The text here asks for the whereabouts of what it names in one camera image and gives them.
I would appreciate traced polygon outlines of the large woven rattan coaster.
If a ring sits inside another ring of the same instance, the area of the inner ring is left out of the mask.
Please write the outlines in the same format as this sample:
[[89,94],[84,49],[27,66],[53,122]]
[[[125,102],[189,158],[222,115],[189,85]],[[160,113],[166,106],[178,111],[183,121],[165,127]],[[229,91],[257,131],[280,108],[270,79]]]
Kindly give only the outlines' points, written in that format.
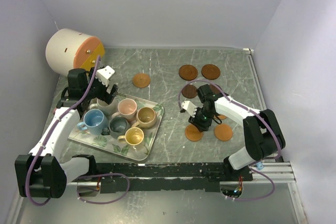
[[226,119],[226,116],[224,116],[224,115],[219,115],[218,118],[219,118],[220,120],[223,120],[223,119]]

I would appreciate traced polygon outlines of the smooth light wood coaster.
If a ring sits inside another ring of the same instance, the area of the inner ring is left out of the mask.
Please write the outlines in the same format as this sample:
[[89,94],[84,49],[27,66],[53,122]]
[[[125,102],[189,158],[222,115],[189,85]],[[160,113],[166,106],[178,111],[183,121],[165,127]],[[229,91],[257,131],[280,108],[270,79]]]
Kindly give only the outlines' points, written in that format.
[[200,132],[193,124],[188,125],[184,133],[186,138],[192,142],[197,142],[203,137],[203,132]]

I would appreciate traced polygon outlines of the beige mug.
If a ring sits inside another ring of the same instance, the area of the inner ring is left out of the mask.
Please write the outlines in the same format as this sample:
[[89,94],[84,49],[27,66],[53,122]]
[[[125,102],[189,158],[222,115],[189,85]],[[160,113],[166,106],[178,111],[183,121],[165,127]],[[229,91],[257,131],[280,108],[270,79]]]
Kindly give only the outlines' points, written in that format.
[[89,110],[98,109],[103,112],[106,116],[112,115],[114,112],[117,111],[118,101],[116,98],[110,104],[97,99],[95,102],[89,105]]

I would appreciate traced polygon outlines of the hidden light wood coaster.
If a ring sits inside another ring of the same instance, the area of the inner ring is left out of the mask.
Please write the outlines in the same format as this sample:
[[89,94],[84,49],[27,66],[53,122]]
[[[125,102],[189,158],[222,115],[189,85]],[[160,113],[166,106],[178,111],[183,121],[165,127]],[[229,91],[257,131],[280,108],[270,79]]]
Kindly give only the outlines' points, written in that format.
[[219,124],[214,128],[214,134],[218,140],[226,142],[233,137],[233,130],[227,124]]

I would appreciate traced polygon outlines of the dark wood coaster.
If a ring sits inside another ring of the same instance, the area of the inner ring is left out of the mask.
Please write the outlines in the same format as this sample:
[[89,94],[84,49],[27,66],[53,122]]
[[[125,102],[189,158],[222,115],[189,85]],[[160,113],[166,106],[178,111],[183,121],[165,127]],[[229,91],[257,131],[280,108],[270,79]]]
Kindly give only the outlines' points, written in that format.
[[215,87],[214,85],[210,84],[209,87],[210,87],[210,89],[212,90],[213,93],[215,93],[215,94],[220,93],[220,90],[217,87]]

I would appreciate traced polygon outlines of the reddish brown wood coaster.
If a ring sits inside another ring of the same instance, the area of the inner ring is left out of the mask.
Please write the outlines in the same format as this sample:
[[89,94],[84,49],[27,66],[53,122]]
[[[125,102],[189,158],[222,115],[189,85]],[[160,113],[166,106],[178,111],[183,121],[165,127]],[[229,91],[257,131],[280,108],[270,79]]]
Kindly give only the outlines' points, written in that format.
[[201,74],[208,80],[215,80],[221,75],[221,71],[216,65],[206,64],[202,67]]

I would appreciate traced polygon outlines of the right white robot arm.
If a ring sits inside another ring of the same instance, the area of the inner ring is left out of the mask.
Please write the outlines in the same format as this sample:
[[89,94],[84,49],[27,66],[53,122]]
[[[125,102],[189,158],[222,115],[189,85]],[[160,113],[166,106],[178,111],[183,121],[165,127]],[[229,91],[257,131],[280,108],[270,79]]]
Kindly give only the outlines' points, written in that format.
[[208,131],[214,117],[224,115],[243,127],[245,146],[224,159],[223,176],[230,181],[241,174],[241,169],[268,158],[280,156],[286,142],[274,112],[257,110],[237,102],[223,91],[214,93],[209,84],[200,86],[197,96],[201,107],[191,101],[180,102],[180,112],[187,112],[189,122],[200,132]]

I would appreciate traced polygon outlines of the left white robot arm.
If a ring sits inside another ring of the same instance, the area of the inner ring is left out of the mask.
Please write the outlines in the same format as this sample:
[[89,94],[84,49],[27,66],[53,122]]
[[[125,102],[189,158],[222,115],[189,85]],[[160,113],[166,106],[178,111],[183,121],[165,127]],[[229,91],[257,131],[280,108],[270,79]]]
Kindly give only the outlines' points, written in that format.
[[68,85],[61,93],[52,122],[28,154],[18,155],[15,172],[22,197],[60,198],[69,182],[97,178],[98,168],[93,155],[79,154],[66,163],[59,163],[60,154],[77,123],[82,119],[91,100],[110,104],[118,86],[109,85],[115,71],[106,66],[89,71],[77,68],[68,72]]

